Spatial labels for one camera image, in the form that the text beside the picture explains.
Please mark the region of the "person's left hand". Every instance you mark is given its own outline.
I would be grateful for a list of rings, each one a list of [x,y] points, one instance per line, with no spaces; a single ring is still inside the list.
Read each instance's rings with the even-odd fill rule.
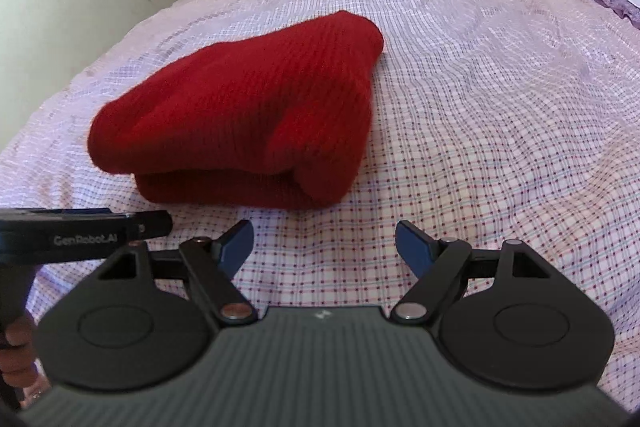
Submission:
[[[1,380],[20,391],[21,408],[29,407],[50,388],[34,347],[36,321],[28,311],[1,333]]]

